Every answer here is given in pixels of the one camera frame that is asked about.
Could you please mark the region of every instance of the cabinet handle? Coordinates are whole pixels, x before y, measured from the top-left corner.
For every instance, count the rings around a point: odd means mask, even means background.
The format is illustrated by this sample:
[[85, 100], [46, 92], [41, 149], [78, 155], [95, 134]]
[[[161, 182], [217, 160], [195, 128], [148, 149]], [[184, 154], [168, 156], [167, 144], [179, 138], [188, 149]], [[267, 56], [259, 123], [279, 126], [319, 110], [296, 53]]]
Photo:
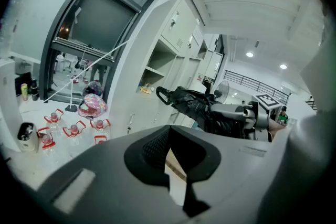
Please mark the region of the cabinet handle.
[[135, 115], [135, 114], [131, 114], [131, 120], [130, 120], [130, 122], [129, 122], [128, 125], [132, 125], [132, 121], [133, 121], [134, 115]]

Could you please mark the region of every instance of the white cabinet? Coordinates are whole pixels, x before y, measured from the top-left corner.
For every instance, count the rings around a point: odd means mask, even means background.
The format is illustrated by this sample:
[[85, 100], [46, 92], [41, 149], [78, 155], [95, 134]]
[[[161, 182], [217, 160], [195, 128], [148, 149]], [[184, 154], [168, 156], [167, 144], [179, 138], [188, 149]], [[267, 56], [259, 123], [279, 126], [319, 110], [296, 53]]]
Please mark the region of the white cabinet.
[[177, 9], [164, 27], [161, 35], [180, 55], [186, 53], [188, 41], [196, 26], [195, 17], [184, 0], [181, 0]]
[[216, 41], [219, 38], [219, 34], [206, 34], [204, 40], [209, 50], [214, 51], [217, 47]]
[[208, 50], [199, 72], [211, 79], [214, 79], [221, 66], [222, 57], [222, 54]]
[[199, 65], [200, 65], [201, 59], [194, 59], [194, 58], [189, 58], [189, 61], [187, 63], [187, 66], [184, 68], [181, 80], [180, 80], [180, 85], [184, 88], [189, 89], [191, 83], [193, 82], [194, 79], [196, 79], [196, 73], [198, 71]]
[[125, 126], [126, 129], [130, 128], [128, 133], [132, 134], [154, 127], [154, 123], [160, 116], [158, 107], [159, 100], [134, 97], [129, 109], [129, 121], [127, 126]]
[[212, 53], [209, 65], [206, 69], [205, 75], [211, 79], [214, 79], [217, 75], [219, 67], [221, 65], [223, 55], [214, 52]]

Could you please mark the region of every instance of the plastic bottle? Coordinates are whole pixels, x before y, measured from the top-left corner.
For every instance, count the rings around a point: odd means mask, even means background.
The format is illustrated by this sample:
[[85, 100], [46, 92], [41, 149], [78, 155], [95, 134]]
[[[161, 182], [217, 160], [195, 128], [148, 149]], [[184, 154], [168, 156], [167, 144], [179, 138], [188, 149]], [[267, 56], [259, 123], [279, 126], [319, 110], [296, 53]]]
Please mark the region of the plastic bottle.
[[[46, 130], [47, 133], [41, 135], [39, 132], [42, 130]], [[70, 160], [67, 151], [54, 141], [48, 127], [38, 130], [37, 134], [43, 143], [43, 159], [47, 170], [53, 172]]]
[[50, 133], [51, 135], [57, 139], [57, 140], [61, 140], [63, 135], [62, 135], [62, 128], [61, 126], [58, 125], [58, 117], [57, 117], [57, 114], [55, 112], [53, 112], [51, 114], [51, 124], [50, 124]]
[[104, 121], [98, 120], [96, 123], [90, 121], [92, 131], [91, 145], [97, 145], [111, 139], [111, 124], [108, 120], [105, 120], [107, 124], [104, 126]]
[[77, 124], [73, 124], [70, 129], [63, 128], [64, 133], [68, 137], [67, 145], [69, 148], [69, 154], [72, 158], [77, 157], [89, 147], [89, 137], [87, 136], [86, 132], [83, 131], [86, 126], [81, 121], [79, 121], [79, 123], [83, 125], [81, 131], [79, 131]]
[[44, 119], [47, 121], [47, 127], [49, 127], [50, 134], [52, 135], [53, 139], [56, 143], [61, 143], [64, 145], [66, 142], [66, 136], [64, 135], [62, 128], [65, 126], [63, 120], [61, 119], [63, 116], [63, 111], [60, 109], [57, 109], [55, 112], [53, 112], [50, 117], [44, 117]]

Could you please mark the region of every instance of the small bottle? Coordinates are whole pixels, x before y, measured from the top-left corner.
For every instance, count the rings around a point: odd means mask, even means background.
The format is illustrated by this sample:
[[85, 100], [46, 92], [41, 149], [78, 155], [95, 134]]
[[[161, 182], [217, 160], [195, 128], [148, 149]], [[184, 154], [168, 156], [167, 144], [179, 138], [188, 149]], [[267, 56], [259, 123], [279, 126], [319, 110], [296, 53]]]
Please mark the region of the small bottle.
[[33, 101], [36, 101], [38, 98], [38, 89], [37, 89], [37, 81], [36, 79], [32, 79], [32, 85], [31, 85], [31, 98], [33, 99]]
[[21, 94], [24, 101], [28, 100], [28, 85], [26, 83], [21, 84]]

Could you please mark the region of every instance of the person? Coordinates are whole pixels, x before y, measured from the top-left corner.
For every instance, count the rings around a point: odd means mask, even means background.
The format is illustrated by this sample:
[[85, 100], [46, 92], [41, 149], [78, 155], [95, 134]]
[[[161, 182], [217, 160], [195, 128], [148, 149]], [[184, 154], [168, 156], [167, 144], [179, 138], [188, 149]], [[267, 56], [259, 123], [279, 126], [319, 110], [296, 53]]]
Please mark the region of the person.
[[105, 66], [100, 65], [98, 63], [94, 64], [92, 66], [92, 70], [91, 70], [91, 76], [90, 76], [90, 81], [94, 80], [94, 76], [97, 72], [97, 70], [99, 71], [99, 82], [101, 85], [103, 85], [104, 82], [104, 73], [105, 73]]
[[284, 105], [281, 108], [281, 112], [280, 112], [279, 118], [277, 120], [277, 123], [279, 123], [281, 126], [284, 126], [284, 127], [287, 126], [288, 120], [289, 120], [288, 116], [286, 114], [286, 111], [287, 111], [287, 107]]

